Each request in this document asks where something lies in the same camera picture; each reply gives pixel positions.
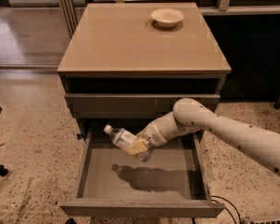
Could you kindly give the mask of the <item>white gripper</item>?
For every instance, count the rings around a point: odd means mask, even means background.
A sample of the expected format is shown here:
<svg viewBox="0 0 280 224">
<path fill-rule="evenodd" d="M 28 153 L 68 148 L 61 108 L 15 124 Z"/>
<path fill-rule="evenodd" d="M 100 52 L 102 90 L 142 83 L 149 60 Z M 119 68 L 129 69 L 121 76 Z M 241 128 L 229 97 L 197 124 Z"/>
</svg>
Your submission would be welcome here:
<svg viewBox="0 0 280 224">
<path fill-rule="evenodd" d="M 133 156 L 149 149 L 149 144 L 153 147 L 160 147 L 171 139 L 181 134 L 180 124 L 175 120 L 172 112 L 154 119 L 136 136 L 140 137 L 126 148 L 126 152 Z"/>
</svg>

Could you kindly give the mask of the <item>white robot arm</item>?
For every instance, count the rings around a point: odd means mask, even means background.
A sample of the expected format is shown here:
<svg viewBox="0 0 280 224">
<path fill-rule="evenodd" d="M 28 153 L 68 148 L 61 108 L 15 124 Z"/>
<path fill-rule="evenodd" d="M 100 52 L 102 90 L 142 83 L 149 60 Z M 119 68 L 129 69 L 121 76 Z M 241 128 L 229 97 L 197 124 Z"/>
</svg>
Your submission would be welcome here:
<svg viewBox="0 0 280 224">
<path fill-rule="evenodd" d="M 179 99 L 170 113 L 151 121 L 136 136 L 160 147 L 175 137 L 198 131 L 210 132 L 280 176 L 280 133 L 225 118 L 194 99 Z"/>
</svg>

